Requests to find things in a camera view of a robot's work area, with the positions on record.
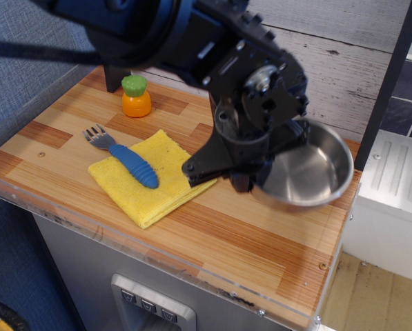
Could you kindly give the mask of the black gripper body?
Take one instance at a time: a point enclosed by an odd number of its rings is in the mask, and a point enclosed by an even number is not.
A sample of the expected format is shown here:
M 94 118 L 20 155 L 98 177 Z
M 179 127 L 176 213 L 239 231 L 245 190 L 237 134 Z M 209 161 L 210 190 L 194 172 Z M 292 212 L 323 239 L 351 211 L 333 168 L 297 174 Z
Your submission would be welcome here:
M 190 186 L 230 178 L 231 172 L 256 179 L 277 153 L 299 139 L 303 128 L 295 117 L 306 114 L 307 104 L 306 99 L 244 99 L 237 105 L 221 100 L 209 140 L 182 166 Z

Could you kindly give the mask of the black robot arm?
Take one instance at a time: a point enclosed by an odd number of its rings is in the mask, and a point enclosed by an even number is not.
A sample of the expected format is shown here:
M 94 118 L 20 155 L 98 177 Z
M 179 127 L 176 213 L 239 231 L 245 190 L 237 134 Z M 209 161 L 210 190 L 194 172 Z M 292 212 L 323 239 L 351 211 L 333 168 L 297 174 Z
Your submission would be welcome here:
M 307 78 L 246 1 L 40 1 L 82 25 L 104 63 L 154 67 L 209 94 L 213 133 L 183 167 L 189 184 L 230 179 L 263 186 L 273 161 L 303 129 Z

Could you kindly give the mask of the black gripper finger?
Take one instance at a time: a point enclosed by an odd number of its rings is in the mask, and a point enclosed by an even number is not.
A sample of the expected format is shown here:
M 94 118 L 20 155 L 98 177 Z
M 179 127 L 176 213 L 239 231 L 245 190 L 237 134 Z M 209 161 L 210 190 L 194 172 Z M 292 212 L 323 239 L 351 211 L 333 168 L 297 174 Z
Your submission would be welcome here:
M 236 192 L 250 192 L 253 189 L 255 175 L 246 172 L 231 172 L 230 183 Z

